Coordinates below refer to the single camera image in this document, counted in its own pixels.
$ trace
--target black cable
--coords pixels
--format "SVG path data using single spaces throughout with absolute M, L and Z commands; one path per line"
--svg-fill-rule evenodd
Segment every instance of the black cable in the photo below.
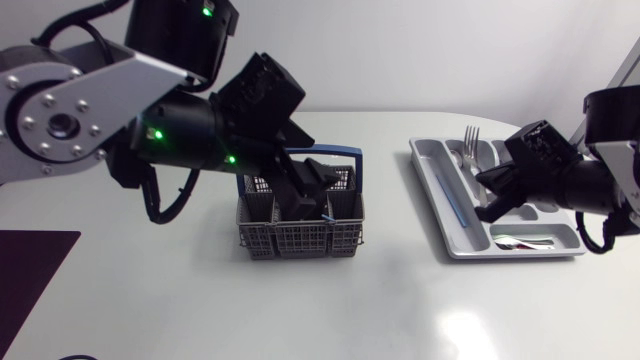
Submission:
M 607 251 L 613 249 L 613 245 L 615 244 L 616 237 L 609 233 L 609 231 L 607 230 L 606 222 L 602 224 L 602 236 L 604 238 L 604 244 L 602 246 L 596 244 L 589 236 L 589 233 L 587 232 L 587 229 L 584 226 L 583 212 L 576 211 L 576 224 L 578 225 L 577 230 L 580 233 L 582 242 L 584 243 L 584 246 L 586 246 L 587 249 L 589 249 L 589 251 L 595 254 L 604 254 Z
M 145 181 L 142 182 L 142 195 L 144 196 L 144 206 L 147 210 L 149 220 L 162 225 L 175 219 L 187 204 L 189 196 L 198 181 L 200 170 L 191 170 L 184 188 L 180 189 L 180 195 L 165 211 L 160 211 L 160 191 L 158 190 L 158 178 L 156 170 L 152 166 L 146 168 Z
M 71 356 L 65 356 L 60 360 L 98 360 L 98 359 L 89 355 L 71 355 Z
M 104 40 L 102 34 L 100 34 L 98 29 L 93 27 L 93 25 L 89 24 L 88 22 L 81 22 L 74 25 L 85 30 L 91 35 L 91 37 L 93 37 L 93 40 L 95 40 L 96 44 L 98 44 L 98 47 L 100 47 L 100 52 L 102 52 L 102 57 L 104 58 L 105 64 L 111 65 L 115 62 L 113 60 L 113 53 L 111 52 L 109 44 L 107 44 L 107 42 Z
M 40 37 L 31 39 L 31 43 L 48 48 L 51 46 L 51 41 L 53 40 L 53 38 L 55 38 L 64 29 L 76 24 L 93 20 L 107 13 L 114 12 L 128 2 L 129 0 L 106 0 L 101 2 L 100 4 L 92 5 L 84 9 L 74 11 L 51 23 L 42 32 L 42 35 L 40 35 Z

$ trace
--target blue basket handle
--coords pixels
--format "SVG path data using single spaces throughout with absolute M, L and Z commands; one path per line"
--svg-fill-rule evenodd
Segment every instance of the blue basket handle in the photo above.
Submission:
M 362 194 L 362 150 L 350 146 L 316 144 L 310 148 L 288 148 L 289 154 L 318 154 L 348 156 L 356 160 L 356 192 Z M 238 194 L 245 193 L 244 176 L 236 177 L 238 182 Z

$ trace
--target white plastic tray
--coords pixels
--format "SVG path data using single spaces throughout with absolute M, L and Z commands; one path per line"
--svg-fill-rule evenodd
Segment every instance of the white plastic tray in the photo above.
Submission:
M 462 154 L 462 140 L 412 138 L 409 143 L 413 164 L 435 210 L 451 257 L 566 257 L 586 252 L 567 213 L 553 206 L 527 203 L 493 224 L 481 222 L 474 211 L 474 207 L 480 205 L 474 195 L 479 185 L 467 169 L 458 167 L 450 152 Z M 479 141 L 481 169 L 490 169 L 509 160 L 501 140 Z M 504 250 L 493 240 L 493 236 L 502 234 L 552 236 L 554 249 Z

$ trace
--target white wall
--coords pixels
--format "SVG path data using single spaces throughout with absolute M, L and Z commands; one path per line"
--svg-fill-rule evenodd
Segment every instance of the white wall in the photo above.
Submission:
M 4 0 L 0 48 L 91 0 Z M 640 35 L 638 0 L 235 0 L 218 86 L 266 51 L 307 91 L 301 110 L 437 110 L 565 134 Z M 129 6 L 95 24 L 122 41 Z M 84 35 L 63 37 L 69 45 Z

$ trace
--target white table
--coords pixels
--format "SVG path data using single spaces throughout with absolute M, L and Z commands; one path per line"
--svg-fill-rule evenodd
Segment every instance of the white table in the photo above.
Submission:
M 82 237 L 6 359 L 637 359 L 640 242 L 605 256 L 454 261 L 410 163 L 412 136 L 511 135 L 443 113 L 298 113 L 318 143 L 364 152 L 355 258 L 251 261 L 229 174 L 204 173 L 174 222 L 105 165 L 0 188 L 0 228 Z M 159 174 L 166 202 L 187 176 Z M 599 222 L 589 223 L 599 233 Z

